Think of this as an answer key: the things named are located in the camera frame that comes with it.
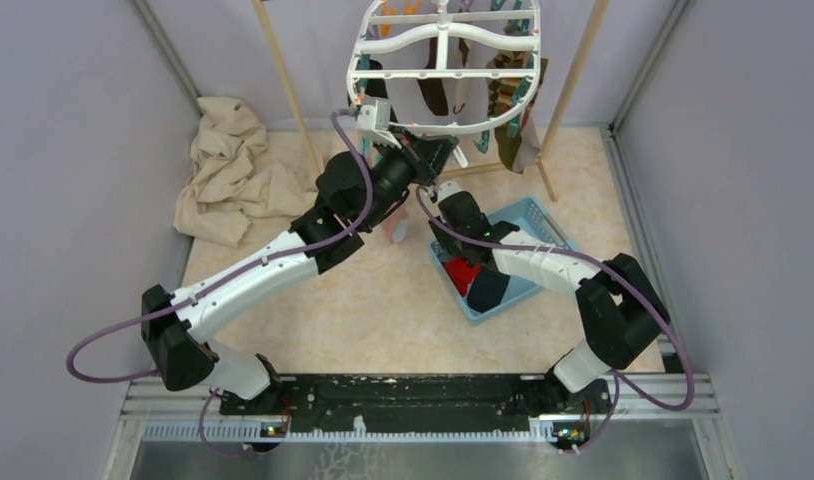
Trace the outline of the white round clip hanger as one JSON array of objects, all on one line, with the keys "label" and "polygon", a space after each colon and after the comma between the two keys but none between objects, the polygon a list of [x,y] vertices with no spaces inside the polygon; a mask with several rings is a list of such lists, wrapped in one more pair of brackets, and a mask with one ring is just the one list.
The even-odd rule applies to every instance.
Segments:
[{"label": "white round clip hanger", "polygon": [[[493,1],[490,5],[484,9],[474,9],[472,4],[469,5],[468,11],[469,12],[477,12],[477,11],[492,11],[492,10],[500,10],[500,5],[493,5],[493,3],[500,2],[500,1]],[[449,13],[455,13],[458,11],[462,11],[463,9],[460,8],[460,5],[451,8],[448,4],[448,11]],[[524,10],[530,7],[529,1],[512,1],[507,2],[504,1],[503,10]],[[395,15],[395,14],[428,14],[434,13],[435,5],[431,2],[428,7],[424,7],[421,5],[420,2],[410,3],[404,6],[403,9],[397,10],[391,8],[389,2],[383,5],[383,11],[378,11],[378,14],[384,15]],[[474,21],[472,25],[492,31],[497,34],[505,35],[505,36],[521,36],[524,34],[525,28],[533,28],[533,20],[525,20],[524,25],[522,25],[522,20],[515,20],[515,21],[505,21],[505,20],[488,20],[488,21]],[[405,30],[409,30],[417,25],[379,25],[378,27],[370,27],[378,30],[377,32],[369,32],[371,34],[371,38],[373,39],[383,39],[384,35],[386,38],[391,38],[392,36],[398,35],[403,33]],[[383,69],[379,71],[373,71],[374,73],[381,73],[384,69],[386,70],[402,70],[402,69],[424,69],[427,58],[428,58],[428,40],[424,40],[422,42],[417,42],[408,47],[390,52],[390,53],[383,53],[383,54],[365,54],[361,59],[374,59],[379,61],[383,65]],[[447,68],[450,69],[459,69],[462,68],[459,60],[458,54],[458,38],[450,38],[450,42],[447,48],[447,54],[440,54],[440,58],[447,57]],[[495,67],[488,67],[487,64],[493,59],[493,57],[500,51],[512,51],[509,49],[499,49],[499,48],[492,48],[487,47],[484,44],[479,42],[472,42],[471,53],[469,56],[469,69],[499,69]],[[541,55],[541,48],[539,51],[539,56],[535,57],[534,65],[540,65],[540,58]],[[488,88],[487,82],[490,80],[481,79],[481,78],[470,78],[469,79],[469,90],[467,93],[467,103],[463,111],[458,115],[452,114],[452,107],[454,105],[455,100],[455,85],[456,80],[454,78],[444,78],[442,79],[448,105],[449,105],[449,114],[445,117],[438,117],[435,120],[431,120],[428,118],[424,118],[420,115],[409,115],[407,113],[402,113],[400,115],[395,114],[394,112],[394,104],[389,96],[388,101],[391,104],[391,114],[390,114],[390,127],[392,123],[408,123],[408,122],[416,122],[418,124],[424,125],[447,125],[450,123],[457,123],[458,125],[467,125],[473,123],[483,122],[489,116],[487,114],[488,110]],[[416,79],[385,79],[386,86],[390,82],[394,81],[401,81],[403,83],[415,83],[417,84]],[[356,106],[352,107],[349,106],[350,109],[354,110],[356,114]],[[493,130],[487,132],[486,130],[482,130],[472,134],[482,134],[484,136],[489,135],[492,133]],[[417,134],[417,135],[454,135],[449,133],[436,133],[436,134]]]}]

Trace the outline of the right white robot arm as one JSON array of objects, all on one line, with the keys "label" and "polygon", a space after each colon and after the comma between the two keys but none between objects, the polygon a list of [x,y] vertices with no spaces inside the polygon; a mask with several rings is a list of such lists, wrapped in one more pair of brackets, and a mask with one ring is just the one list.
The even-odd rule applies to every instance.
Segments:
[{"label": "right white robot arm", "polygon": [[431,229],[443,250],[474,265],[473,307],[499,304],[491,283],[524,279],[573,300],[584,338],[546,373],[543,395],[559,412],[573,411],[586,387],[627,368],[671,319],[639,262],[620,253],[605,261],[558,248],[508,221],[491,222],[466,191],[437,203]]}]

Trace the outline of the white hanger clip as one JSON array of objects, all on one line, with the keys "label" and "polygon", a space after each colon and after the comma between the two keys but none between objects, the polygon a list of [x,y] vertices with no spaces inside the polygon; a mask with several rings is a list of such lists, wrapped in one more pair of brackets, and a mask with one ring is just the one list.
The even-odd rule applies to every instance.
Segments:
[{"label": "white hanger clip", "polygon": [[460,168],[465,169],[469,166],[469,160],[460,145],[454,147],[452,157]]}]

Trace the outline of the red sock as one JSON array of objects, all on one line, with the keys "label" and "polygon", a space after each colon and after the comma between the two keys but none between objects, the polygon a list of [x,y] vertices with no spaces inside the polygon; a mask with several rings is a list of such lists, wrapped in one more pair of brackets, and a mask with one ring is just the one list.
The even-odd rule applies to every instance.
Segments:
[{"label": "red sock", "polygon": [[470,286],[481,271],[481,267],[465,258],[456,257],[442,263],[452,285],[461,297],[466,297]]}]

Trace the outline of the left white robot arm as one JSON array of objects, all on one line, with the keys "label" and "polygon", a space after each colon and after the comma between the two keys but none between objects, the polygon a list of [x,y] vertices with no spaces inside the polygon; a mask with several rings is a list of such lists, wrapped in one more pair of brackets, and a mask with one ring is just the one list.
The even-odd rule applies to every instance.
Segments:
[{"label": "left white robot arm", "polygon": [[409,195],[411,185],[432,185],[459,141],[450,135],[416,136],[396,128],[395,145],[380,145],[369,166],[352,151],[334,155],[316,180],[313,206],[271,243],[224,271],[168,292],[147,290],[151,319],[143,340],[170,392],[198,385],[234,394],[260,414],[283,399],[280,377],[261,354],[247,356],[214,341],[231,321],[270,296],[344,262]]}]

